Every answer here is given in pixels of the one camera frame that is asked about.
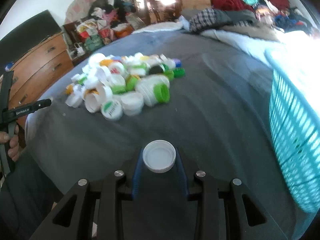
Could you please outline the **person's left hand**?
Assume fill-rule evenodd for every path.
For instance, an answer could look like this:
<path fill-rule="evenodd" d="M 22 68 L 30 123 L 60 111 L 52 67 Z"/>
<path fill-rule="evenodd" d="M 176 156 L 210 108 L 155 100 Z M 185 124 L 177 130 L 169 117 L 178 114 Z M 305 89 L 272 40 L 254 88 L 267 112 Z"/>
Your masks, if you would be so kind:
<path fill-rule="evenodd" d="M 8 150 L 9 157 L 16 162 L 20 157 L 20 145 L 18 141 L 18 132 L 19 127 L 16 125 L 14 136 L 12 138 L 9 137 L 8 133 L 6 132 L 0 132 L 0 143 L 5 144 L 9 143 L 10 148 Z"/>

